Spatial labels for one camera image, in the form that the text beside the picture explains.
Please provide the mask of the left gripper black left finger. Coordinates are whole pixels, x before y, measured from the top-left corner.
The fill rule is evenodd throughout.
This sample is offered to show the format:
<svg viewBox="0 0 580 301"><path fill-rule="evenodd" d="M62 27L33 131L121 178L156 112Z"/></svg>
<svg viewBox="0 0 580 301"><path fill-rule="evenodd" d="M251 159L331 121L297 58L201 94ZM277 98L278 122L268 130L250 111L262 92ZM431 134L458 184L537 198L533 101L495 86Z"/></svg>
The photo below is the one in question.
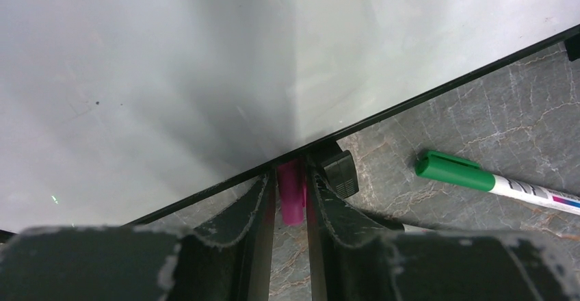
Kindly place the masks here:
<svg viewBox="0 0 580 301"><path fill-rule="evenodd" d="M272 263L276 173L195 228L174 227L178 247L163 271L162 300L266 300Z"/></svg>

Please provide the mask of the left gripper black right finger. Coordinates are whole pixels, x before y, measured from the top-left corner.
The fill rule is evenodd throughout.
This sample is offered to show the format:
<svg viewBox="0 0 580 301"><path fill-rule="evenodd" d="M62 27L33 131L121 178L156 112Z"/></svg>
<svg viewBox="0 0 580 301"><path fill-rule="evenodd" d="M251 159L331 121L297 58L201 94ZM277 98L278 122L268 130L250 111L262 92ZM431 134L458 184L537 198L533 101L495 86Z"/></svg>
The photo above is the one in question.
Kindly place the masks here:
<svg viewBox="0 0 580 301"><path fill-rule="evenodd" d="M355 209L315 167L306 170L306 217L314 300L407 300L406 262L393 231Z"/></svg>

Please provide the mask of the magenta marker cap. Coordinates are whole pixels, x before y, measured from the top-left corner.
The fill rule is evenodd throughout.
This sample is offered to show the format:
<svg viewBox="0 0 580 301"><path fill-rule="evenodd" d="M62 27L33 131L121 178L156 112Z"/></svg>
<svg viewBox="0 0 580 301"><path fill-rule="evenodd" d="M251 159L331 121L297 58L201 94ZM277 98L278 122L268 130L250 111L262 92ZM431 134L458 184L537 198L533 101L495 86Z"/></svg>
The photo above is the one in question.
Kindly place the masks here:
<svg viewBox="0 0 580 301"><path fill-rule="evenodd" d="M306 177L301 159L284 163L276 169L282 221L298 226L304 221Z"/></svg>

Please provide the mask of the white whiteboard with black frame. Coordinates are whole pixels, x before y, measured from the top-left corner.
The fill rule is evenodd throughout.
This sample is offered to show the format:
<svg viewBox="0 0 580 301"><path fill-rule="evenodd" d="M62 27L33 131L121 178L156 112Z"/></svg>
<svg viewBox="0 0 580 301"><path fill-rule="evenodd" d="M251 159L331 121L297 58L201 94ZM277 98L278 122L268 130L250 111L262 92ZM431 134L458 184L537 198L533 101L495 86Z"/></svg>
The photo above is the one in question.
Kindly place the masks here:
<svg viewBox="0 0 580 301"><path fill-rule="evenodd" d="M579 0L1 0L1 229L121 225L579 24Z"/></svg>

